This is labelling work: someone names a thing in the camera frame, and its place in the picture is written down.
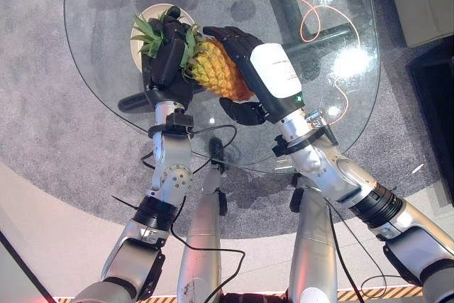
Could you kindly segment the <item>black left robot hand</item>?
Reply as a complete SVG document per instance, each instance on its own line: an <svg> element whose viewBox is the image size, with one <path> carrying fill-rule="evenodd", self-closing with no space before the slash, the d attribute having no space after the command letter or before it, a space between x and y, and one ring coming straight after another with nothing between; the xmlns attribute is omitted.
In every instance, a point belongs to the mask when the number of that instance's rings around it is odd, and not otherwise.
<svg viewBox="0 0 454 303"><path fill-rule="evenodd" d="M182 76L189 25L181 22L180 16L180 8L171 6L160 19L149 20L153 32L162 37L155 57L142 55L144 92L151 106L172 101L187 108L193 97L193 85Z"/></svg>

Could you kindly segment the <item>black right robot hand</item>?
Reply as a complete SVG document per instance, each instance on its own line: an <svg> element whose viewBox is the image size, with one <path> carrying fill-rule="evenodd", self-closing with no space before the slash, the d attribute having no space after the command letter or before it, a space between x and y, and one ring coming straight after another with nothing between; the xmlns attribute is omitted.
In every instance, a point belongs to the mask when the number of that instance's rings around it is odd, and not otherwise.
<svg viewBox="0 0 454 303"><path fill-rule="evenodd" d="M284 48L279 43L264 43L234 26L203 27L203 33L222 44L236 64L257 102L235 102L226 97L219 104L236 123L256 126L277 123L303 107L301 82Z"/></svg>

